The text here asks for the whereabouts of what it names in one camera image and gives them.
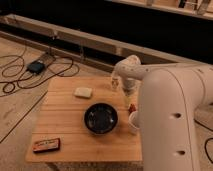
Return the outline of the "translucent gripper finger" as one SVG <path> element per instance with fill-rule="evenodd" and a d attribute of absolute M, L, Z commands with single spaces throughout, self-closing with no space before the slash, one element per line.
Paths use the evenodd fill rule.
<path fill-rule="evenodd" d="M 130 105 L 131 105 L 131 95 L 128 95 L 128 94 L 124 94 L 124 102 L 125 102 L 125 106 L 127 107 L 127 108 L 129 108 L 130 107 Z"/>

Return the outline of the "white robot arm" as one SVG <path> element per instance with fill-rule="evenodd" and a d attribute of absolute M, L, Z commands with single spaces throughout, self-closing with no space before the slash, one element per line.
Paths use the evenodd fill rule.
<path fill-rule="evenodd" d="M 138 113 L 144 171 L 200 171 L 195 111 L 213 103 L 213 65 L 118 62 L 120 77 L 141 82 Z"/>

